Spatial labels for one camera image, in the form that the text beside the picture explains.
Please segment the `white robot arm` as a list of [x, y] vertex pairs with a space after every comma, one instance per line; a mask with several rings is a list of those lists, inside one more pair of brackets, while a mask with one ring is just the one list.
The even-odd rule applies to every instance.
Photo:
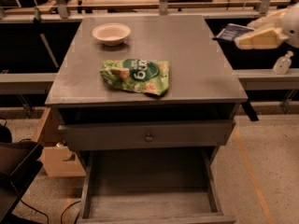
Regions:
[[252, 29], [235, 39], [239, 49], [276, 49], [286, 42], [299, 48], [299, 3], [247, 24]]

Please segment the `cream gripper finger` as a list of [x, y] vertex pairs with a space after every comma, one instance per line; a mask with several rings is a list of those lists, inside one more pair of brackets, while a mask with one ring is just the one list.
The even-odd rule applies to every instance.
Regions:
[[235, 44], [239, 49], [276, 49], [288, 39], [281, 28], [269, 27], [243, 34]]
[[267, 14], [264, 17], [249, 22], [247, 26], [252, 29], [262, 29], [263, 27], [282, 28], [283, 18], [287, 11], [287, 8], [277, 10], [271, 14]]

